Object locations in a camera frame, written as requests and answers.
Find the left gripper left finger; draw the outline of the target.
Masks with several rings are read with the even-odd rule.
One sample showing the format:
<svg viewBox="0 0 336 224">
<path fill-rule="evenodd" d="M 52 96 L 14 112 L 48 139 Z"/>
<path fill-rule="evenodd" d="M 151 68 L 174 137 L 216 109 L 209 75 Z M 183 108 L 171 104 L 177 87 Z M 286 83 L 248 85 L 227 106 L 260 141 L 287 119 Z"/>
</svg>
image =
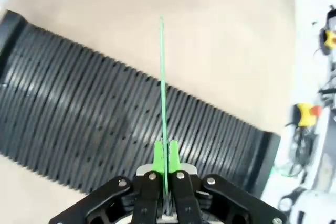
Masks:
<svg viewBox="0 0 336 224">
<path fill-rule="evenodd" d="M 149 171 L 132 180 L 117 176 L 88 194 L 49 223 L 156 223 L 162 209 L 163 143 L 154 144 Z"/>
</svg>

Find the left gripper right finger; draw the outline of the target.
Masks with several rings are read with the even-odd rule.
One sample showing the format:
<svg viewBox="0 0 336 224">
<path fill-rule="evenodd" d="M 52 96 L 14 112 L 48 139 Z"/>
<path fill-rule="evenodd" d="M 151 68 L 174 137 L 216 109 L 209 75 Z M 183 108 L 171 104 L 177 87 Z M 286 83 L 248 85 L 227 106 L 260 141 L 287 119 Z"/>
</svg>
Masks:
<svg viewBox="0 0 336 224">
<path fill-rule="evenodd" d="M 286 223 L 285 214 L 217 174 L 200 178 L 182 169 L 177 141 L 169 142 L 170 189 L 179 223 Z"/>
</svg>

